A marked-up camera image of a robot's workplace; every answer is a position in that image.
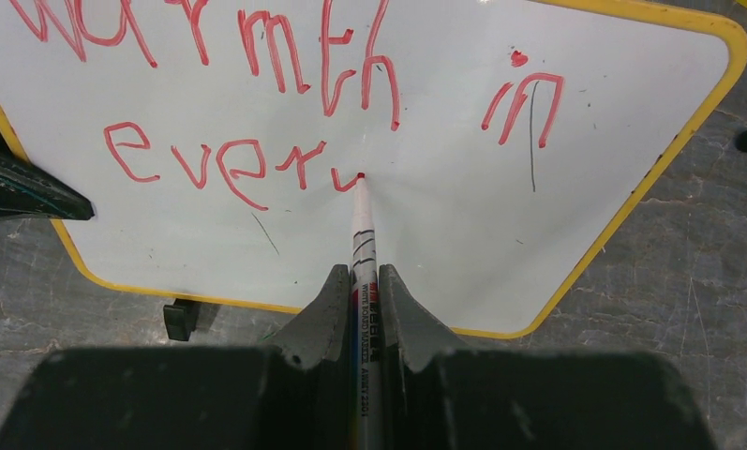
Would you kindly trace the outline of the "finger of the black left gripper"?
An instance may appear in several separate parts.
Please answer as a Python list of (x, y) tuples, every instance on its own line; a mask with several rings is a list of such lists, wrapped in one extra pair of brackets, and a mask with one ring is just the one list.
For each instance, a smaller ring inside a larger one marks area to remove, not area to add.
[(15, 156), (0, 133), (0, 220), (93, 216), (93, 206), (83, 195)]

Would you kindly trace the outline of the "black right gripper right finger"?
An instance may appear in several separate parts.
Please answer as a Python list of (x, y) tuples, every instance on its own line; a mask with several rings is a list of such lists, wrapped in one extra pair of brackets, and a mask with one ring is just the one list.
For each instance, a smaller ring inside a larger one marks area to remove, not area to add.
[(675, 367), (648, 352), (511, 351), (464, 341), (379, 274), (390, 449), (712, 449)]

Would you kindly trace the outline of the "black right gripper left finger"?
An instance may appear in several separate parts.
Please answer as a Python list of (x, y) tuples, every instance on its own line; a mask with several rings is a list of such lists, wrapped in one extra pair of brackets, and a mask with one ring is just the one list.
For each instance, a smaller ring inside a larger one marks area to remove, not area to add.
[(74, 348), (39, 363), (0, 449), (348, 449), (346, 265), (256, 346)]

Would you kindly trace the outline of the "red capped marker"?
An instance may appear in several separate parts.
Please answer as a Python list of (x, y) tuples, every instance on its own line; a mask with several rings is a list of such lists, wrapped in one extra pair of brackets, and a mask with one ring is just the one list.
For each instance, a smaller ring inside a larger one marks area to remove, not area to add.
[(354, 186), (352, 215), (351, 349), (355, 449), (384, 447), (381, 392), (381, 321), (375, 227), (366, 175)]

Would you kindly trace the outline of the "yellow framed whiteboard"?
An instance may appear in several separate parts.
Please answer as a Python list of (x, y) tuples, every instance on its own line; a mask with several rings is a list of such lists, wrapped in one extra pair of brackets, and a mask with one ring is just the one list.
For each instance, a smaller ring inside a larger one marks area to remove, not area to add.
[(378, 260), (533, 331), (736, 83), (747, 34), (645, 1), (0, 1), (0, 129), (86, 197), (119, 291), (295, 311)]

